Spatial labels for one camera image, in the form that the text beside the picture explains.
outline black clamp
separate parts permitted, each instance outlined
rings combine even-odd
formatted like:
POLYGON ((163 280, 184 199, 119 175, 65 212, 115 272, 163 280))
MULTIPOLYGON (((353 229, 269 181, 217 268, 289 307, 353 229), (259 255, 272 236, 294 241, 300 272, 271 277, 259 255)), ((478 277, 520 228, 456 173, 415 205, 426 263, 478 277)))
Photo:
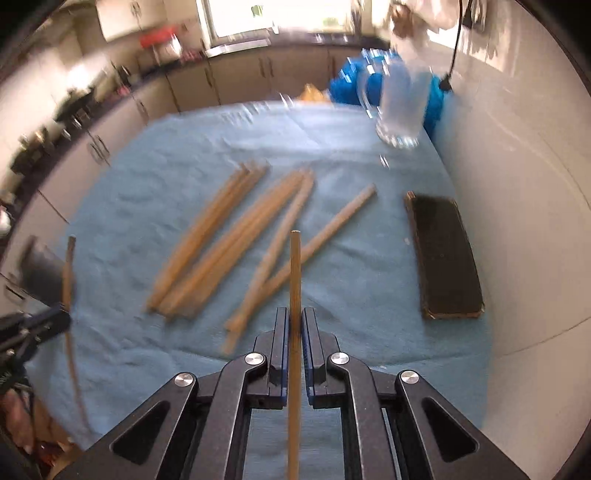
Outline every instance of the black clamp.
MULTIPOLYGON (((318 330, 313 309, 301 325, 309 402, 341 411, 346 480, 527 480, 418 373, 369 369, 318 330)), ((57 479, 240 480, 252 409, 285 406, 287 349, 279 308, 252 352, 212 375, 176 375, 57 479)))
POLYGON ((37 347, 65 332, 70 321, 62 305, 35 315, 17 312, 0 317, 0 395, 24 376, 24 364, 37 353, 37 347))
POLYGON ((287 402, 287 348, 288 313, 279 308, 251 353, 205 377, 179 373, 57 478, 242 478, 252 409, 287 402))
POLYGON ((308 400, 341 410, 346 480, 527 480, 527 476, 423 377, 390 375, 344 353, 304 309, 302 343, 308 400))

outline window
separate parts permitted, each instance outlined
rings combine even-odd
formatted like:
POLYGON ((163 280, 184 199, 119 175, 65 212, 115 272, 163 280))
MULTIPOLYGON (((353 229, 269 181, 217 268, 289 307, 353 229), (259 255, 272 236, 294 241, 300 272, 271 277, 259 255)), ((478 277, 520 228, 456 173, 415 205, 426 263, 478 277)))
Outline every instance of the window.
POLYGON ((351 0, 202 0, 212 43, 261 30, 349 31, 351 0))

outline white cabinet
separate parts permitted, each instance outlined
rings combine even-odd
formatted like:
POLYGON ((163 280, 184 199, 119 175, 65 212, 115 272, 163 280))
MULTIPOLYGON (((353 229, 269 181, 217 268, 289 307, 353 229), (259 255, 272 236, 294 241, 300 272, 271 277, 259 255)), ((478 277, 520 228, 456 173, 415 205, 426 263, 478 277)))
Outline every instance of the white cabinet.
POLYGON ((163 0, 97 0, 105 40, 166 23, 163 0))
POLYGON ((163 0, 136 0, 136 9, 139 6, 139 27, 142 30, 157 27, 167 22, 166 8, 163 0))
POLYGON ((67 222, 48 201, 41 194, 35 194, 15 226, 4 254, 0 273, 6 278, 17 275, 22 249, 31 235, 37 236, 42 243, 54 248, 64 234, 66 225, 67 222))
POLYGON ((100 29, 106 41, 139 30, 139 20, 127 0, 97 0, 100 29))
POLYGON ((168 79, 181 112, 219 105, 212 72, 205 62, 172 72, 168 79))
POLYGON ((115 154, 145 127, 145 121, 133 98, 123 100, 113 112, 89 130, 102 156, 112 164, 115 154))
POLYGON ((266 57, 258 50, 211 59, 213 78, 222 105, 270 98, 270 73, 265 64, 266 57))
POLYGON ((290 47, 265 49, 271 89, 297 97, 306 83, 324 90, 329 82, 329 56, 325 47, 290 47))
POLYGON ((197 0, 164 0, 164 8, 169 23, 176 24, 199 17, 197 0))
POLYGON ((139 91, 134 92, 134 98, 138 102, 146 123, 153 122, 169 113, 178 112, 166 77, 153 80, 139 91))
POLYGON ((53 169, 39 191, 66 220, 78 210, 88 191, 108 164, 97 154, 98 146, 84 136, 53 169))
POLYGON ((329 76, 336 78, 349 57, 359 57, 361 48, 333 47, 329 49, 329 76))

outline black cable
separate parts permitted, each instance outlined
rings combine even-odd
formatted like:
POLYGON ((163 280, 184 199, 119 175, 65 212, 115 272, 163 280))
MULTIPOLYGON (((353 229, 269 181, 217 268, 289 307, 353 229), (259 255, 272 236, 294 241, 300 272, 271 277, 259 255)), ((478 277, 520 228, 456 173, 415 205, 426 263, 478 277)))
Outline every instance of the black cable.
POLYGON ((453 47, 453 54, 452 54, 452 64, 449 67, 449 72, 447 72, 441 82, 439 82, 439 88, 444 92, 449 92, 452 89, 452 84, 450 83, 453 73, 453 68, 456 65, 456 55, 457 55, 457 46, 460 43, 460 33, 462 32, 462 17, 464 15, 464 5, 462 0, 458 0, 460 4, 460 15, 457 21, 457 37, 456 37, 456 45, 453 47))
POLYGON ((466 27, 468 30, 472 29, 474 26, 474 22, 472 20, 472 4, 473 0, 468 0, 468 4, 466 5, 466 12, 464 13, 464 18, 462 18, 462 25, 466 27))

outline white wall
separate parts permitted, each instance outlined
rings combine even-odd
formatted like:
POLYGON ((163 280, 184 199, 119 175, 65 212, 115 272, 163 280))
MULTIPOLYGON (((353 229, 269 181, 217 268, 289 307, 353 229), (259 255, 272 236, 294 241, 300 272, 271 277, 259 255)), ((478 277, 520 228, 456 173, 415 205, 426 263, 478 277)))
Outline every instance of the white wall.
MULTIPOLYGON (((489 7, 490 30, 462 34, 434 144, 493 327, 484 432, 533 480, 550 479, 591 417, 591 98, 517 2, 489 7)), ((433 38, 453 46, 455 35, 433 38)), ((449 47, 420 51, 449 67, 449 47)))

